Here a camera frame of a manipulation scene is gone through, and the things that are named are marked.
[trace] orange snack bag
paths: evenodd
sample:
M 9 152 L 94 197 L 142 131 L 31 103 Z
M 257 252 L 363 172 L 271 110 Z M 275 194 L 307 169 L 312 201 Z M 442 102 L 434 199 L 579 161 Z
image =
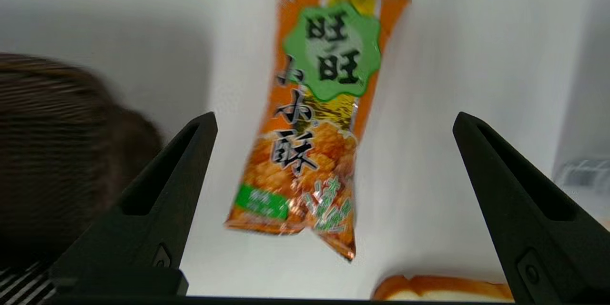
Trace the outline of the orange snack bag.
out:
M 410 0 L 281 0 L 264 120 L 225 225 L 275 235 L 311 227 L 356 255 L 356 148 L 381 54 Z

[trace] plastic packaging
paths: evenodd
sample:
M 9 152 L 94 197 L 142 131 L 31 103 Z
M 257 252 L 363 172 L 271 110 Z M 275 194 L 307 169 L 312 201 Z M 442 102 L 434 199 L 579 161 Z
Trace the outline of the plastic packaging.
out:
M 227 227 L 275 235 L 311 227 L 355 257 L 356 148 L 383 49 L 409 1 L 279 1 L 268 105 Z

